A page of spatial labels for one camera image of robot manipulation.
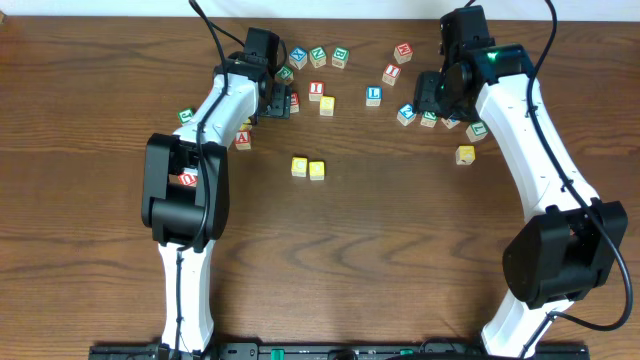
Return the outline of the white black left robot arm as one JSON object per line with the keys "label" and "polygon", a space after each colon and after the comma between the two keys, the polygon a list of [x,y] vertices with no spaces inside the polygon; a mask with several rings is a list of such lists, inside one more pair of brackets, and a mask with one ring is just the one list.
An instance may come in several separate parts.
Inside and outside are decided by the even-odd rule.
{"label": "white black left robot arm", "polygon": [[141,217],[166,279],[161,359],[206,355],[214,332],[211,260],[230,209],[228,150],[246,121],[289,117],[292,90],[275,79],[285,59],[278,35],[250,28],[242,51],[215,67],[213,87],[194,116],[146,144]]}

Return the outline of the yellow C block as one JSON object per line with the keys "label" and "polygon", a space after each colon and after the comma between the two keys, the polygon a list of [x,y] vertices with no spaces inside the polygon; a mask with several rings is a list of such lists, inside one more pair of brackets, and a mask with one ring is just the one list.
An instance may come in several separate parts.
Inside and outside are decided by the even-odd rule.
{"label": "yellow C block", "polygon": [[305,178],[307,176],[308,159],[305,157],[293,157],[291,162],[291,174],[293,177]]}

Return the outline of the yellow O block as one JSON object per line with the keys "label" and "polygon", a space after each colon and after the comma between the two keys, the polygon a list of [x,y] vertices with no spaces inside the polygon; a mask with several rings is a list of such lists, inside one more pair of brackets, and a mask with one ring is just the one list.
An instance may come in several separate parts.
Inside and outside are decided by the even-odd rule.
{"label": "yellow O block", "polygon": [[309,178],[312,181],[323,180],[325,173],[325,163],[323,161],[311,161],[309,163]]}

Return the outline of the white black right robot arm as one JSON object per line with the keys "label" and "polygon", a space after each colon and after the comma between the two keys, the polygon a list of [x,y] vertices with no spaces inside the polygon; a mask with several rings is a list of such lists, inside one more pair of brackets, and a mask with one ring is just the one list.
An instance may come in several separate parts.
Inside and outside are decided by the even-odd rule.
{"label": "white black right robot arm", "polygon": [[568,359],[578,349],[545,346],[557,319],[613,268],[630,288],[620,244],[628,226],[581,175],[545,108],[532,61],[519,44],[497,45],[482,7],[468,3],[440,21],[439,71],[416,83],[413,106],[442,120],[484,125],[494,136],[521,199],[525,224],[502,256],[508,286],[478,346],[455,359]]}

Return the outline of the blue L block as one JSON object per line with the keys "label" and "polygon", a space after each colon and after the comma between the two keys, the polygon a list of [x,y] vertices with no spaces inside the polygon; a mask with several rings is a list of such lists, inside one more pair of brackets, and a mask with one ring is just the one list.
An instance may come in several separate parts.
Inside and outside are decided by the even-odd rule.
{"label": "blue L block", "polygon": [[366,89],[366,105],[378,107],[382,100],[382,88],[380,86],[368,86]]}

